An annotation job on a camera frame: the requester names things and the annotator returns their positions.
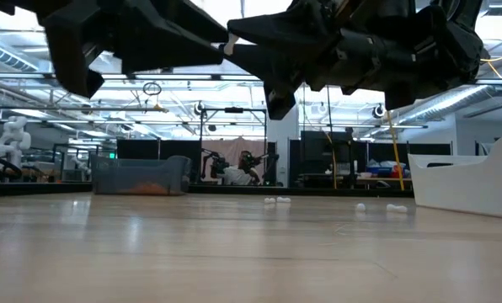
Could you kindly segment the white plastic bin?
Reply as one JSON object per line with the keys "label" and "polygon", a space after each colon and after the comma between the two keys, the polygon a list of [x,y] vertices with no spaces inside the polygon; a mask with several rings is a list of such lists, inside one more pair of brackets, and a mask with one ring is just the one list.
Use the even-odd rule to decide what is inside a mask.
{"label": "white plastic bin", "polygon": [[409,154],[418,206],[502,217],[502,138],[487,156]]}

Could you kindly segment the cluttered background workbench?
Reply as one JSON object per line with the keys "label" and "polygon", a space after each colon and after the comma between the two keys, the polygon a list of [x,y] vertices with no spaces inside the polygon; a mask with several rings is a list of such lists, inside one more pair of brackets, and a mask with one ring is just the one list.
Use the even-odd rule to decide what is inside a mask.
{"label": "cluttered background workbench", "polygon": [[407,164],[395,161],[368,162],[366,169],[356,174],[355,182],[367,189],[412,189],[411,172]]}

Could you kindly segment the black table frame rail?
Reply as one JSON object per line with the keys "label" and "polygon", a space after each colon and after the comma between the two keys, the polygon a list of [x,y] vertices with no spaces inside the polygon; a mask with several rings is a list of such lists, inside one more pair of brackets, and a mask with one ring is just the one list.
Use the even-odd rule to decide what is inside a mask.
{"label": "black table frame rail", "polygon": [[[29,194],[69,194],[93,190],[90,183],[0,183],[0,196]],[[191,184],[190,194],[254,194],[280,196],[387,197],[413,198],[414,192],[401,189],[310,189],[276,187],[235,187]]]}

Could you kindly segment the yellow background post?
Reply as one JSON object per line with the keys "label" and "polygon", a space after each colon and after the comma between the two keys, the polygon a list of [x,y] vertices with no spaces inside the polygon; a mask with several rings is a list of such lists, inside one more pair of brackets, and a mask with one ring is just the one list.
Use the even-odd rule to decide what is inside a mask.
{"label": "yellow background post", "polygon": [[393,128],[393,120],[392,120],[391,112],[389,110],[387,111],[387,122],[388,122],[388,126],[389,126],[389,131],[390,131],[390,134],[392,137],[393,153],[394,153],[395,162],[396,162],[396,166],[394,167],[394,172],[398,175],[400,189],[402,191],[404,191],[405,187],[404,187],[404,181],[403,181],[403,167],[402,167],[402,165],[400,163],[400,159],[399,159],[398,143],[397,143],[397,139],[396,139],[396,135],[395,135],[395,130]]}

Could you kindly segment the silver ventilation duct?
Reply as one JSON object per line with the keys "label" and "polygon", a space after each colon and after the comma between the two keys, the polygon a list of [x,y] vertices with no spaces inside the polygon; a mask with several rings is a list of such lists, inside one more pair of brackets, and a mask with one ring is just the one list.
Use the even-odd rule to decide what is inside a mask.
{"label": "silver ventilation duct", "polygon": [[469,88],[464,88],[460,91],[450,91],[439,95],[431,99],[431,101],[424,103],[423,105],[414,108],[404,116],[399,118],[398,123],[410,123],[419,117],[425,116],[426,114],[433,114],[434,112],[440,111],[442,109],[450,108],[451,106],[460,103],[461,101],[468,100],[471,97],[481,93],[483,91],[488,91],[489,85],[477,85],[471,86]]}
{"label": "silver ventilation duct", "polygon": [[37,72],[38,68],[34,64],[4,50],[0,47],[0,63],[21,72]]}

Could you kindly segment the pink backdrop cloth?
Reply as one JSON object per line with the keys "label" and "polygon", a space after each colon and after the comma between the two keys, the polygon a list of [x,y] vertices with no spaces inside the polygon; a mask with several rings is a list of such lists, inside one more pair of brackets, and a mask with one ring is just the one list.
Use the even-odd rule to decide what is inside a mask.
{"label": "pink backdrop cloth", "polygon": [[[242,151],[249,151],[252,153],[253,157],[258,157],[264,154],[264,142],[263,141],[251,141],[238,137],[232,140],[216,140],[216,141],[202,141],[201,148],[212,150],[214,152],[219,152],[222,154],[226,160],[230,163],[230,166],[235,166],[238,164],[238,159]],[[223,175],[219,175],[217,178],[212,178],[210,175],[212,160],[209,159],[206,164],[206,177],[200,178],[201,181],[216,181],[220,185],[225,185],[223,183]],[[257,171],[260,182],[262,182],[263,165],[259,164],[254,167]]]}

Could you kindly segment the black background rig frame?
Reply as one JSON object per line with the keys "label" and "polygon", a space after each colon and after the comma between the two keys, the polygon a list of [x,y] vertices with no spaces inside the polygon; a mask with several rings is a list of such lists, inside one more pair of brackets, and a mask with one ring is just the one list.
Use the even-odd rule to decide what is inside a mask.
{"label": "black background rig frame", "polygon": [[[246,109],[237,106],[200,110],[199,141],[232,140],[242,137],[251,141],[264,142],[264,154],[268,153],[266,111]],[[250,167],[254,159],[248,160]]]}

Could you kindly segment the dark grey plastic bin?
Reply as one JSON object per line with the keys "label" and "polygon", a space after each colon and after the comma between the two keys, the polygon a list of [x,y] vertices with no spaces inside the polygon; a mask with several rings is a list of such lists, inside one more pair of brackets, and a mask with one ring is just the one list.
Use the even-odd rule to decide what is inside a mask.
{"label": "dark grey plastic bin", "polygon": [[156,183],[170,191],[169,195],[186,194],[190,186],[192,160],[172,156],[165,160],[114,159],[93,156],[91,160],[93,192],[121,194],[139,183]]}

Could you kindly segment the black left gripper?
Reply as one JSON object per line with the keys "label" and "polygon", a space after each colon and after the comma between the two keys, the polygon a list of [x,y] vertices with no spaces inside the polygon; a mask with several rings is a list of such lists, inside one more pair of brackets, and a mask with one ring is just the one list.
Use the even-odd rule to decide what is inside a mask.
{"label": "black left gripper", "polygon": [[131,74],[181,66],[216,65],[214,44],[158,13],[158,0],[52,0],[44,29],[56,79],[70,93],[91,98],[104,83],[91,64],[103,52]]}

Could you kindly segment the person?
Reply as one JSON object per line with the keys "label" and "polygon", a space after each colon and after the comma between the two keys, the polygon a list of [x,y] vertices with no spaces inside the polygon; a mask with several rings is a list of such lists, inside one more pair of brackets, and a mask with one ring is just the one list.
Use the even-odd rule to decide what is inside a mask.
{"label": "person", "polygon": [[257,171],[248,165],[248,160],[252,157],[250,151],[240,153],[238,164],[229,166],[223,170],[223,183],[225,185],[247,186],[257,185],[260,182]]}

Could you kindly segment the large white background robot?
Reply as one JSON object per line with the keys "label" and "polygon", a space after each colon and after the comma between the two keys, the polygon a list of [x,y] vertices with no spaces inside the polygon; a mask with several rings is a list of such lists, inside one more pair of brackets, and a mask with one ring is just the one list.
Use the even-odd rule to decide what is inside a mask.
{"label": "large white background robot", "polygon": [[3,124],[0,137],[0,158],[21,168],[23,151],[31,147],[31,135],[24,130],[28,119],[24,116],[11,116]]}

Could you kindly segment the long ceiling light strip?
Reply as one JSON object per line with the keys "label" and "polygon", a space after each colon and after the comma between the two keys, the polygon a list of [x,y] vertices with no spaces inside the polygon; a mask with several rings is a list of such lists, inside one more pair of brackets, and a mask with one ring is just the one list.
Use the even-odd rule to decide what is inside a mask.
{"label": "long ceiling light strip", "polygon": [[[169,81],[233,81],[233,82],[260,82],[255,76],[237,74],[134,74],[126,76],[122,74],[103,74],[104,80],[169,80]],[[56,80],[52,73],[32,73],[32,72],[0,72],[0,79],[35,79],[35,80]],[[502,78],[483,78],[470,82],[471,85],[502,85]]]}

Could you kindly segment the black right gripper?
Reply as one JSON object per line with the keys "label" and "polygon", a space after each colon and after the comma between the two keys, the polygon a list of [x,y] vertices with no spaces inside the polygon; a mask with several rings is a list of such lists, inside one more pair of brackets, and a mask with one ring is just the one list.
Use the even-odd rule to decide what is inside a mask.
{"label": "black right gripper", "polygon": [[293,0],[279,13],[227,22],[255,45],[224,44],[230,62],[264,82],[271,119],[295,104],[303,83],[313,91],[337,86],[345,95],[371,90],[387,109],[413,104],[418,68],[413,36],[416,0]]}

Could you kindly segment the small white background robot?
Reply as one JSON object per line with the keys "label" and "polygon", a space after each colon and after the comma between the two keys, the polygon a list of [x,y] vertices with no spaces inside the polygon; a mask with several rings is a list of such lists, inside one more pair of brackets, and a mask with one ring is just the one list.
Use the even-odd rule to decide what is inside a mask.
{"label": "small white background robot", "polygon": [[73,156],[71,158],[71,161],[77,165],[77,167],[84,172],[86,175],[91,174],[91,169],[88,167],[88,165],[85,162],[80,161],[77,157]]}

